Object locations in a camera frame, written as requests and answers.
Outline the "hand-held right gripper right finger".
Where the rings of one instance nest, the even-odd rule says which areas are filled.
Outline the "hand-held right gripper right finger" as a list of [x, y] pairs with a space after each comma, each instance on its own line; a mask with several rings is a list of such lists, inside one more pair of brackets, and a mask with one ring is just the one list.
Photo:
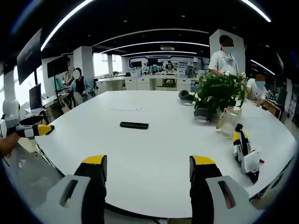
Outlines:
[[260, 217], [247, 191], [208, 157], [190, 156], [190, 184], [193, 224], [253, 224]]

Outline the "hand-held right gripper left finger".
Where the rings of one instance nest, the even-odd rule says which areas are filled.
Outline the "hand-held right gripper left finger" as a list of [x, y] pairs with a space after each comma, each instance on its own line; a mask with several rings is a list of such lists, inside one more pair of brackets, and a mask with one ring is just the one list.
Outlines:
[[74, 175], [66, 175], [47, 193], [35, 210], [43, 224], [103, 224], [107, 156], [85, 158]]

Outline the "person's left hand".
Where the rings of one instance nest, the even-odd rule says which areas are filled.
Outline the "person's left hand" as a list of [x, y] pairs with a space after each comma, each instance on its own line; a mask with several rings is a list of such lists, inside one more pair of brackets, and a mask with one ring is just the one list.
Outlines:
[[0, 139], [0, 157], [3, 158], [10, 154], [19, 139], [20, 136], [17, 132], [11, 133], [4, 139]]

